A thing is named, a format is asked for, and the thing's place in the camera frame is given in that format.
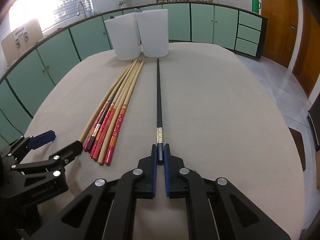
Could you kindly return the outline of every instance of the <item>white container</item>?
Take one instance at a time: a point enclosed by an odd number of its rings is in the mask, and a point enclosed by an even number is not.
[[[149,10],[136,14],[143,54],[164,57],[169,54],[168,10]]]
[[[118,60],[139,57],[141,45],[136,12],[104,21]]]

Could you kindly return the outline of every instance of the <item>table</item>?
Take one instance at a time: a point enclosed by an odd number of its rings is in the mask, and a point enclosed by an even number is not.
[[[66,167],[69,190],[39,205],[47,221],[97,178],[118,179],[156,143],[156,58],[145,61],[110,167],[83,152]],[[54,142],[23,162],[46,160],[80,137],[111,84],[127,66],[113,50],[88,57],[52,90],[26,136],[54,130]],[[295,143],[275,102],[230,51],[212,44],[171,43],[160,58],[164,143],[203,178],[225,177],[297,240],[304,181]],[[134,239],[188,239],[185,201],[165,195],[158,166],[154,200],[138,200]]]

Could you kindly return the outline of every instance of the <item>patterned chopstick handle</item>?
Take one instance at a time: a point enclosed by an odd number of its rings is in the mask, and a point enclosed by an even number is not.
[[[117,142],[117,139],[118,139],[119,131],[120,131],[120,128],[121,128],[121,124],[122,124],[126,109],[127,109],[127,105],[123,105],[122,108],[121,108],[120,114],[118,116],[118,120],[116,122],[116,127],[115,127],[115,129],[113,131],[113,134],[112,134],[112,137],[111,137],[111,140],[110,140],[110,144],[109,144],[109,147],[108,147],[108,150],[107,150],[107,155],[106,155],[106,158],[104,160],[104,163],[106,163],[106,164],[110,165],[110,163],[111,163],[113,152],[115,150],[116,142]]]
[[[91,127],[91,129],[90,129],[90,131],[89,131],[89,133],[88,133],[88,135],[87,135],[87,137],[86,137],[86,139],[85,139],[85,142],[84,142],[84,144],[83,144],[83,149],[84,149],[84,150],[86,149],[86,147],[87,147],[87,145],[88,145],[88,143],[89,143],[90,137],[91,137],[91,135],[92,135],[92,133],[93,133],[93,131],[94,131],[94,128],[96,127],[96,125],[97,125],[100,117],[102,116],[103,111],[107,108],[108,103],[109,103],[109,100],[107,100],[107,101],[105,102],[103,108],[101,109],[101,111],[100,111],[100,113],[98,114],[96,120],[94,121],[94,124],[93,124],[93,126]]]
[[[92,155],[92,158],[93,158],[94,160],[98,160],[98,158],[99,158],[99,154],[100,154],[100,150],[101,150],[101,148],[102,148],[103,141],[104,141],[104,139],[105,139],[105,137],[106,137],[106,134],[107,134],[107,131],[108,131],[108,129],[109,129],[111,120],[112,120],[113,116],[115,115],[116,109],[117,109],[117,107],[114,106],[113,109],[112,109],[112,111],[111,111],[111,113],[110,113],[110,116],[109,116],[109,118],[108,118],[108,120],[107,120],[107,122],[106,122],[106,125],[105,125],[105,127],[104,127],[104,129],[103,129],[103,131],[102,131],[102,133],[101,133],[100,139],[99,139],[99,141],[97,141],[96,150],[95,150],[95,152],[94,152],[93,155]]]
[[[110,106],[110,108],[109,108],[109,110],[107,112],[106,117],[103,119],[102,125],[99,127],[99,130],[97,132],[96,138],[95,138],[94,143],[93,143],[93,146],[92,146],[92,148],[90,150],[90,157],[93,156],[93,154],[94,154],[94,152],[95,152],[95,150],[97,148],[98,141],[99,141],[99,139],[101,137],[101,134],[102,134],[102,131],[103,131],[104,127],[106,126],[106,123],[108,121],[108,118],[109,118],[109,116],[110,116],[110,114],[112,112],[112,109],[113,109],[114,105],[115,105],[115,103],[111,104],[111,106]]]

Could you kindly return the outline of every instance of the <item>green jug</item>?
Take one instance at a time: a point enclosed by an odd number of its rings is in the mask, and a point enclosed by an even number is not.
[[[261,9],[261,3],[259,0],[252,0],[252,11],[259,13],[259,9]]]

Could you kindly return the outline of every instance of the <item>beige case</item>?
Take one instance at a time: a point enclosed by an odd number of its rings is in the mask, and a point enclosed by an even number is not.
[[[19,35],[20,47],[18,48],[13,34],[20,30],[21,27],[15,29],[1,41],[4,57],[8,66],[12,66],[14,61],[20,58],[28,49],[36,44],[37,41],[43,39],[43,34],[38,19],[31,19],[25,23],[29,39],[26,41],[23,34]]]

